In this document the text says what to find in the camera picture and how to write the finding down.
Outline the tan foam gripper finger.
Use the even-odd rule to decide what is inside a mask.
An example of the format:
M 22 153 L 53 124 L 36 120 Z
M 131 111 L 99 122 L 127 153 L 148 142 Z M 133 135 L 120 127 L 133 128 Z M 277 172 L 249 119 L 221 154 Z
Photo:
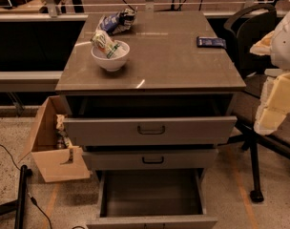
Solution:
M 254 130 L 272 134 L 290 113 L 290 72 L 268 77 L 263 85 Z
M 271 41 L 273 37 L 274 32 L 270 31 L 266 35 L 264 35 L 260 41 L 255 43 L 251 48 L 250 48 L 250 53 L 259 55 L 259 56 L 264 56 L 264 55 L 270 55 L 271 54 Z

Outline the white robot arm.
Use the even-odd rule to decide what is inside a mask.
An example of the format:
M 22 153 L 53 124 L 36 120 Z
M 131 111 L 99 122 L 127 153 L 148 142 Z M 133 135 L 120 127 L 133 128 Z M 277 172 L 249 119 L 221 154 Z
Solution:
M 256 113 L 255 131 L 270 135 L 290 114 L 290 11 L 273 31 L 251 47 L 250 53 L 269 55 L 272 65 L 282 70 L 276 78 L 267 78 Z

